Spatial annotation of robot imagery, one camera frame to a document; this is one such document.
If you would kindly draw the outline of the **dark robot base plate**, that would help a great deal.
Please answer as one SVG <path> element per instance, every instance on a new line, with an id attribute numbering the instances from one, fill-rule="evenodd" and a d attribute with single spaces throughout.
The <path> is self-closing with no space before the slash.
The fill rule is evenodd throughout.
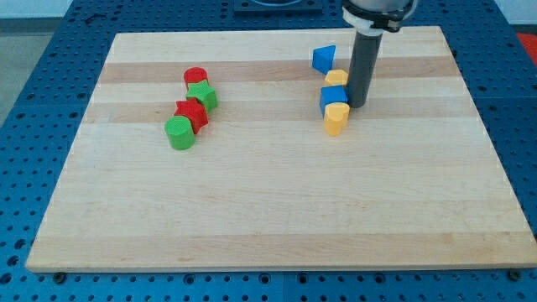
<path id="1" fill-rule="evenodd" d="M 321 13 L 321 0 L 234 0 L 235 15 L 251 13 Z"/>

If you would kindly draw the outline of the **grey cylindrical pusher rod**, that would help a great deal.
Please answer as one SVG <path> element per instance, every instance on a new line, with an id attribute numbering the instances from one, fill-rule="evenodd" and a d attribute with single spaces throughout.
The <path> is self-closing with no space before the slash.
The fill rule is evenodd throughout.
<path id="1" fill-rule="evenodd" d="M 347 79 L 347 100 L 351 108 L 362 107 L 368 96 L 382 35 L 356 32 Z"/>

